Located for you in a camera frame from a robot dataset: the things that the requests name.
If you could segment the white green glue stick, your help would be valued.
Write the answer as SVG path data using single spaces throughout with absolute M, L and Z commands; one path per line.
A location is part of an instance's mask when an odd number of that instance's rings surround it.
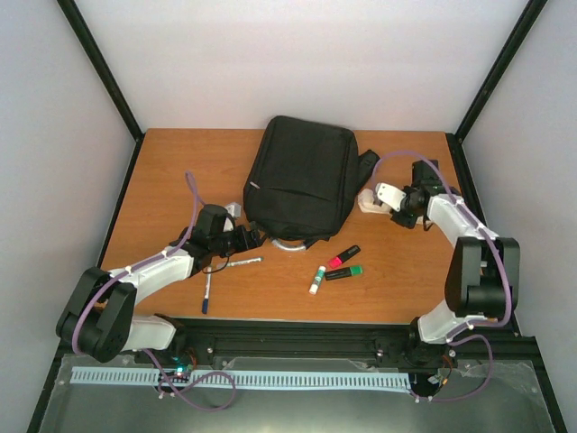
M 317 291 L 322 283 L 323 278 L 325 277 L 326 268 L 324 265 L 321 265 L 317 268 L 316 274 L 310 284 L 308 293 L 311 295 L 316 295 Z

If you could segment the black student backpack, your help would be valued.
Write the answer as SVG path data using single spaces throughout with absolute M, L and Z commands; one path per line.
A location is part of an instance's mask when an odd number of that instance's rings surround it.
M 380 156 L 360 153 L 353 131 L 277 115 L 243 187 L 247 220 L 285 250 L 337 235 Z

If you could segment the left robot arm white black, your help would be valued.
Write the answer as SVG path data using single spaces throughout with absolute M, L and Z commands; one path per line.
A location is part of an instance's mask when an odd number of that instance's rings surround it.
M 56 325 L 56 335 L 76 354 L 100 363 L 125 351 L 154 349 L 168 363 L 181 361 L 188 341 L 174 321 L 159 315 L 138 316 L 135 308 L 152 294 L 201 272 L 215 257 L 228 259 L 260 247 L 255 224 L 238 226 L 230 209 L 203 206 L 179 239 L 133 265 L 106 272 L 84 271 Z

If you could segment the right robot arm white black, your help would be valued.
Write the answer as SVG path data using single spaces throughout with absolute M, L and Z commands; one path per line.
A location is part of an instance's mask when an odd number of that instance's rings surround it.
M 411 322 L 406 358 L 423 364 L 466 330 L 506 326 L 517 305 L 519 243 L 488 229 L 440 177 L 436 160 L 412 164 L 412 182 L 391 207 L 396 224 L 437 226 L 453 247 L 444 299 Z

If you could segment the beige ribbed pencil pouch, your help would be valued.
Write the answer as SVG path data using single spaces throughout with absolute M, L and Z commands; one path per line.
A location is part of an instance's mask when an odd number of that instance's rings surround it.
M 363 189 L 359 193 L 357 205 L 362 213 L 386 215 L 391 212 L 391 207 L 379 201 L 371 189 Z

